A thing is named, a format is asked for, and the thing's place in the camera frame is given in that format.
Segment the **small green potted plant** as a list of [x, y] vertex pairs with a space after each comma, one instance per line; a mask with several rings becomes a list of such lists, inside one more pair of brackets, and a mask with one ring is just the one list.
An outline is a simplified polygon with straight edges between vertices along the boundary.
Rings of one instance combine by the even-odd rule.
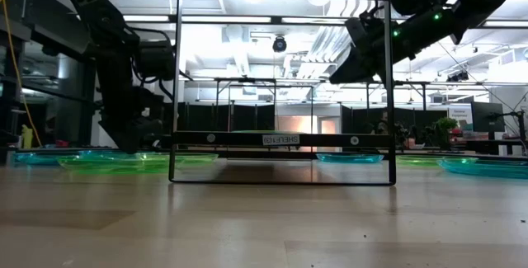
[[458, 122], [450, 117], [442, 117], [435, 123], [435, 141], [440, 149], [450, 150], [450, 132], [457, 127]]

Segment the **white sign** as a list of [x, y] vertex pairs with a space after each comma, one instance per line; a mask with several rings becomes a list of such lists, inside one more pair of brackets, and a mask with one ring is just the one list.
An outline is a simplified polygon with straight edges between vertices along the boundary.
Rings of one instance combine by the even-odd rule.
[[473, 116], [469, 106], [450, 107], [448, 109], [448, 116], [456, 121], [461, 130], [473, 130]]

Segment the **yellow bottle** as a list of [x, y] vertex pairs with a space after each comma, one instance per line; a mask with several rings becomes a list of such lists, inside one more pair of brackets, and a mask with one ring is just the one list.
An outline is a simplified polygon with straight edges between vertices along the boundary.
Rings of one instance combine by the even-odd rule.
[[22, 148], [24, 149], [32, 148], [33, 129], [29, 128], [26, 125], [23, 125], [21, 127], [21, 138], [22, 138], [22, 145], [21, 145]]

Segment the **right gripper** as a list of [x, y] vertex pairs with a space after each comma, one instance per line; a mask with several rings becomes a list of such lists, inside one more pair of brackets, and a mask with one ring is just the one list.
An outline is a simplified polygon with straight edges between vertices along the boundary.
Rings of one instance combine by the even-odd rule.
[[[349, 55], [330, 76], [331, 84], [373, 82], [375, 76], [384, 81], [385, 23], [383, 19], [369, 18], [362, 21], [365, 36], [362, 37], [361, 52], [351, 47]], [[415, 24], [413, 20], [391, 21], [389, 40], [392, 63], [415, 55]]]

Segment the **blue translucent plastic plate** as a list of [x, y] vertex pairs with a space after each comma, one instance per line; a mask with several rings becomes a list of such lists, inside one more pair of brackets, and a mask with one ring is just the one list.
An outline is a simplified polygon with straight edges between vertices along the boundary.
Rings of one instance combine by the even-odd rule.
[[321, 162], [351, 163], [351, 164], [374, 164], [384, 159], [380, 154], [333, 154], [317, 153], [316, 157]]
[[138, 151], [137, 153], [126, 153], [117, 149], [88, 149], [88, 150], [79, 150], [79, 156], [110, 156], [110, 155], [140, 155], [140, 154], [157, 154], [158, 152], [154, 151]]
[[451, 173], [528, 180], [528, 161], [442, 158], [437, 163]]
[[74, 157], [76, 153], [15, 153], [15, 163], [34, 166], [58, 166], [60, 158]]

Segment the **wooden shelf black metal frame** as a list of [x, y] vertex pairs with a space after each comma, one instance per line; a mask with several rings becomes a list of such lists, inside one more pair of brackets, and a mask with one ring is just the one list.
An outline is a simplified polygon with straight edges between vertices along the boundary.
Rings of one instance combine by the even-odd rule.
[[[397, 164], [396, 164], [396, 149], [394, 136], [394, 81], [393, 81], [393, 64], [391, 45], [389, 40], [390, 22], [391, 19], [391, 2], [390, 0], [364, 0], [364, 1], [378, 1], [383, 3], [384, 9], [384, 23], [385, 23], [385, 79], [386, 87], [388, 88], [388, 120], [389, 133], [387, 135], [373, 135], [373, 134], [298, 134], [300, 137], [300, 147], [348, 147], [357, 146], [359, 148], [377, 148], [379, 146], [386, 147], [389, 152], [387, 181], [376, 182], [375, 186], [394, 186], [397, 182]], [[181, 43], [182, 24], [183, 24], [183, 2], [184, 0], [177, 0], [177, 14], [176, 14], [176, 45]], [[263, 133], [232, 133], [219, 131], [178, 131], [177, 120], [172, 121], [171, 133], [171, 151], [170, 155], [173, 157], [176, 154], [178, 144], [198, 144], [204, 146], [214, 147], [255, 147], [257, 150], [269, 148], [271, 145], [264, 145], [262, 143]], [[169, 162], [168, 178], [170, 182], [176, 183], [174, 178], [175, 162]]]

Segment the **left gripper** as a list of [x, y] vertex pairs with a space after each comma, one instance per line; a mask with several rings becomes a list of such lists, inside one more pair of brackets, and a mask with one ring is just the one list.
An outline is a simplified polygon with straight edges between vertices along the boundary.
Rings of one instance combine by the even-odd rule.
[[150, 134], [161, 134], [163, 123], [144, 117], [144, 110], [156, 113], [163, 108], [164, 97], [150, 90], [132, 86], [127, 89], [98, 87], [101, 100], [101, 127], [117, 147], [125, 153], [137, 153], [142, 139]]

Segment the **green translucent plastic plate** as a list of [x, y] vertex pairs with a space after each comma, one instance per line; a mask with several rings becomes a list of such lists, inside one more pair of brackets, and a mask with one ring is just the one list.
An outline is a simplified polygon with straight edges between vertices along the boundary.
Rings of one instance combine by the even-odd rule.
[[465, 157], [446, 157], [446, 156], [426, 156], [426, 155], [398, 155], [396, 161], [403, 165], [434, 167], [441, 161], [453, 161], [462, 163], [473, 163], [478, 161], [477, 158]]
[[170, 155], [163, 153], [86, 154], [57, 159], [71, 172], [82, 174], [149, 174], [169, 170]]
[[138, 153], [137, 158], [145, 163], [169, 163], [173, 160], [176, 164], [202, 164], [212, 163], [218, 158], [213, 153], [176, 153], [173, 157], [169, 153]]

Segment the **black aluminium table frame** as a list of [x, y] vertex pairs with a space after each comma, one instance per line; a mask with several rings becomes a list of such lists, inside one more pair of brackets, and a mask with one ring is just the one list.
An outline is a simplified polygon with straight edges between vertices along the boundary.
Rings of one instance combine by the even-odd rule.
[[[218, 154], [220, 158], [246, 158], [246, 159], [285, 159], [285, 160], [316, 160], [319, 152], [303, 151], [272, 151], [272, 150], [177, 150], [176, 154], [186, 153], [211, 153]], [[448, 153], [395, 153], [395, 156], [419, 156], [419, 157], [462, 157], [479, 158], [486, 160], [507, 160], [507, 161], [527, 161], [527, 156], [497, 156], [497, 155], [477, 155], [477, 154], [448, 154]]]

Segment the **white shelf label sticker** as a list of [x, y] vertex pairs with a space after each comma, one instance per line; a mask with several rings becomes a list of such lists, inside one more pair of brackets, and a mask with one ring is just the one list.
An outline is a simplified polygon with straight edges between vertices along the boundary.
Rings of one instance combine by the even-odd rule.
[[271, 146], [290, 146], [300, 144], [300, 137], [298, 134], [264, 134], [262, 143]]

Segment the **background black rig frame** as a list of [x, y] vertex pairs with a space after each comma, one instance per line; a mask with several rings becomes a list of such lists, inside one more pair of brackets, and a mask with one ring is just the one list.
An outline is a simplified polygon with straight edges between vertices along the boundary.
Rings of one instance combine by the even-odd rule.
[[219, 96], [225, 88], [228, 88], [228, 130], [230, 130], [230, 116], [231, 116], [231, 99], [230, 99], [230, 88], [233, 82], [238, 82], [242, 86], [244, 83], [247, 83], [249, 87], [273, 87], [271, 94], [274, 96], [273, 104], [276, 104], [276, 89], [277, 89], [277, 80], [274, 78], [249, 78], [247, 76], [242, 76], [240, 78], [215, 78], [216, 82], [216, 91], [215, 91], [215, 119], [219, 120]]

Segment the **black monitor on arm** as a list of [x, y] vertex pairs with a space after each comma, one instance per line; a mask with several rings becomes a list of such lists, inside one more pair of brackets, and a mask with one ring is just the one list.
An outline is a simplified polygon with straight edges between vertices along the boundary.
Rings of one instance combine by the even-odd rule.
[[505, 131], [502, 104], [474, 101], [471, 103], [471, 114], [474, 132], [497, 133]]

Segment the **person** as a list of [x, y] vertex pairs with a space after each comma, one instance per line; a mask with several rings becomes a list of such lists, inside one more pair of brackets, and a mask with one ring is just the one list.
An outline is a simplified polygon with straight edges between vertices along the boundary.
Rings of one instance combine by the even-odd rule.
[[381, 118], [375, 122], [373, 128], [374, 134], [388, 134], [389, 133], [389, 122], [388, 122], [388, 112], [384, 111]]

